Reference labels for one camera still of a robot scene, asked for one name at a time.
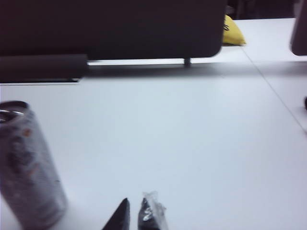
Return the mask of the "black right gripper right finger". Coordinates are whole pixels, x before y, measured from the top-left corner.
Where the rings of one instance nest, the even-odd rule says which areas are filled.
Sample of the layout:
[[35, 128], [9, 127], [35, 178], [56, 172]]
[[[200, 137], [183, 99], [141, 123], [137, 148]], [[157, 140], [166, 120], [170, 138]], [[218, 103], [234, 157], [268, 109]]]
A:
[[144, 192], [138, 213], [139, 230], [167, 230], [166, 208], [158, 201], [156, 191]]

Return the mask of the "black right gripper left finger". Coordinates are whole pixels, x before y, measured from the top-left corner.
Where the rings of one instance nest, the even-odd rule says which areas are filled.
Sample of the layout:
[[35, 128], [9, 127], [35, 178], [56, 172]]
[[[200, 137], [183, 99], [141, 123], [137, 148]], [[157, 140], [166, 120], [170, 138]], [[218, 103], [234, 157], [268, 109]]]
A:
[[129, 230], [130, 202], [124, 198], [102, 230]]

